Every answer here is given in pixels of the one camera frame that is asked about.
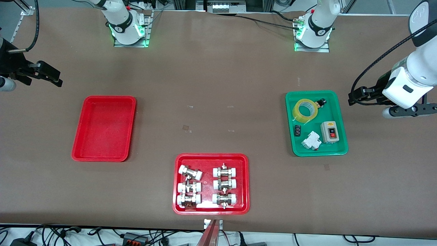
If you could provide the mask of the black box with orange buttons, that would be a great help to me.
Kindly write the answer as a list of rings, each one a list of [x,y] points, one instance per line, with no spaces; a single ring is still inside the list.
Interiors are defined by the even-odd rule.
[[[145,235],[134,233],[125,233],[123,236],[122,246],[146,246],[148,238]]]

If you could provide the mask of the green plastic tray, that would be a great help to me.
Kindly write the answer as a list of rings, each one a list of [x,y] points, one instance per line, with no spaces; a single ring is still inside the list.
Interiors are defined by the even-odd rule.
[[[324,98],[327,103],[323,108],[319,108],[318,115],[312,121],[303,124],[294,120],[292,110],[300,99],[310,99],[314,102]],[[335,92],[330,90],[321,91],[292,91],[285,95],[285,105],[287,110],[287,119],[289,134],[291,137],[291,145],[294,154],[299,157],[315,157],[315,156],[334,156],[345,155],[349,150],[348,138],[346,135],[345,126],[343,123],[343,116],[340,109],[340,102]],[[335,121],[337,123],[338,134],[340,141],[330,144],[323,143],[321,134],[321,124],[325,121]],[[301,125],[301,136],[294,136],[294,126]],[[307,135],[314,131],[320,136],[322,141],[319,149],[314,151],[306,149],[301,142],[306,139]]]

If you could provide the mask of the grey push button switch box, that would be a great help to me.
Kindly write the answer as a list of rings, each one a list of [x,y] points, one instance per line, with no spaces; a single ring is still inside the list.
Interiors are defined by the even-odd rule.
[[[320,127],[323,143],[333,144],[340,141],[337,123],[335,121],[325,121]]]

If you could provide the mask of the white and metal pipe fitting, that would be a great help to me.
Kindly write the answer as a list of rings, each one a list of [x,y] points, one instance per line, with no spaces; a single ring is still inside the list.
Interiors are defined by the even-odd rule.
[[[227,180],[213,180],[213,188],[214,190],[219,191],[227,191],[230,189],[236,189],[236,179],[227,179]]]
[[[201,194],[193,194],[193,195],[179,194],[176,197],[176,203],[177,205],[184,208],[197,207],[198,204],[202,203]]]
[[[228,178],[236,177],[236,168],[230,168],[223,163],[221,167],[213,168],[213,177],[221,178],[223,176],[228,176]]]
[[[189,180],[187,180],[186,182],[178,183],[178,185],[177,185],[177,192],[178,193],[197,194],[198,192],[201,192],[201,191],[202,191],[202,183],[200,183],[200,182],[196,182],[196,181],[190,182]]]
[[[189,166],[181,165],[179,167],[178,173],[186,177],[186,179],[193,179],[200,181],[203,172],[198,169],[191,169]]]
[[[227,193],[227,194],[212,194],[212,202],[214,204],[217,204],[223,209],[226,209],[228,206],[234,206],[237,202],[236,194],[234,193]]]

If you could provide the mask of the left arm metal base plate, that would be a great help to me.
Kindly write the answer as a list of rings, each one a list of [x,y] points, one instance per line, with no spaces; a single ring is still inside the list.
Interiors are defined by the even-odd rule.
[[[299,18],[295,18],[293,20],[293,27],[299,28],[299,30],[294,30],[294,51],[296,52],[319,52],[319,53],[329,53],[329,35],[325,38],[325,42],[320,47],[309,47],[306,46],[304,43],[301,42],[298,37],[300,37],[304,30],[304,16],[300,16]]]

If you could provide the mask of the white circuit breaker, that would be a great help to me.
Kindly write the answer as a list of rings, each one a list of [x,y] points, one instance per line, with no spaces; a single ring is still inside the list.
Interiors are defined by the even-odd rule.
[[[306,149],[312,149],[314,151],[317,151],[319,149],[321,143],[323,142],[320,140],[320,136],[314,131],[311,131],[307,135],[306,139],[301,142],[303,147],[305,147]]]

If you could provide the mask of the aluminium corner bracket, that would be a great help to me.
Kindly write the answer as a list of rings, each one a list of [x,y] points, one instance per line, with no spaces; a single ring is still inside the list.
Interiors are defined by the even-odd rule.
[[[20,25],[22,24],[23,18],[25,16],[32,16],[36,11],[36,8],[34,6],[29,5],[25,0],[12,0],[12,2],[15,5],[17,5],[18,8],[21,9],[21,11],[20,11],[20,18],[15,25],[15,29],[14,29],[14,32],[13,32],[11,38],[9,39],[9,41],[11,43],[13,43],[13,41],[18,33],[18,30],[20,28]]]

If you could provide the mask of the yellow tape roll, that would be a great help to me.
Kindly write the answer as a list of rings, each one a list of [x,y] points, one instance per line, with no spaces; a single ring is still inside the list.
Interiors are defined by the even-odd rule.
[[[318,115],[319,105],[310,99],[300,99],[295,104],[292,115],[295,121],[306,124]]]

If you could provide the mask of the black power adapter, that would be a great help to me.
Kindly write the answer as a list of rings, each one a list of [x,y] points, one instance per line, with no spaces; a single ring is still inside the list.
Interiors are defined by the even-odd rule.
[[[17,238],[11,242],[10,246],[38,246],[38,245],[24,238]]]

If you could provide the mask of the aluminium profile frame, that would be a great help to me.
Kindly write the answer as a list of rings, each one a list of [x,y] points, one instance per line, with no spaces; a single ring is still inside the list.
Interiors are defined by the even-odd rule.
[[[172,0],[175,10],[196,10],[212,13],[211,3],[225,3],[230,5],[229,13],[214,14],[237,14],[239,12],[270,12],[275,0]]]

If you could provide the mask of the red plastic tray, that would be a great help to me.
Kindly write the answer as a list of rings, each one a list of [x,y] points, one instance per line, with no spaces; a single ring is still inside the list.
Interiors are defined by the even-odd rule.
[[[236,168],[236,177],[221,178],[213,177],[213,168],[221,167],[225,163],[227,167]],[[200,181],[186,179],[178,173],[181,165],[189,166],[191,169],[198,169],[203,172]],[[221,179],[236,179],[236,189],[230,189],[225,192],[214,190],[213,181]],[[196,181],[202,183],[201,194],[202,203],[197,207],[181,207],[176,203],[178,183]],[[236,194],[237,202],[234,206],[228,206],[226,209],[212,202],[212,194]],[[250,189],[249,189],[249,160],[242,153],[182,153],[176,157],[173,181],[173,210],[179,215],[243,215],[250,208]]]
[[[137,101],[133,96],[88,96],[71,157],[78,162],[123,162],[130,150]]]

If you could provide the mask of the red metal bar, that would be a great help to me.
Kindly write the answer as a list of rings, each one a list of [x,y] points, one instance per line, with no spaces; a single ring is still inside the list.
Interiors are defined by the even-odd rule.
[[[223,220],[205,219],[204,232],[196,246],[218,246],[219,233],[223,230]]]

